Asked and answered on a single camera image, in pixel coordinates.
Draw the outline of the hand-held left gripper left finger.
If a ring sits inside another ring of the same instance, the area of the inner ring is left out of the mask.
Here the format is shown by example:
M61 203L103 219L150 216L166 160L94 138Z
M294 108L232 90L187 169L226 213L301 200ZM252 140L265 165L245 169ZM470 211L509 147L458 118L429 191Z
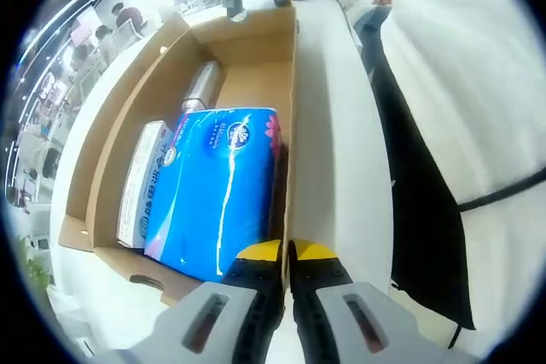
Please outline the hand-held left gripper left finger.
M153 331L102 363L263 363L283 311L282 242L249 246L222 282L204 282L157 318Z

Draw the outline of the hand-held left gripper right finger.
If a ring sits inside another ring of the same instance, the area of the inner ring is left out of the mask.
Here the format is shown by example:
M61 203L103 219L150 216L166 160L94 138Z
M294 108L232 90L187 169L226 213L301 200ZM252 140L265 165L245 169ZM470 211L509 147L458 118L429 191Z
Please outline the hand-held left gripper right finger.
M308 363L475 363L438 347L416 318L365 281L355 282L337 255L309 240L289 243L293 315Z

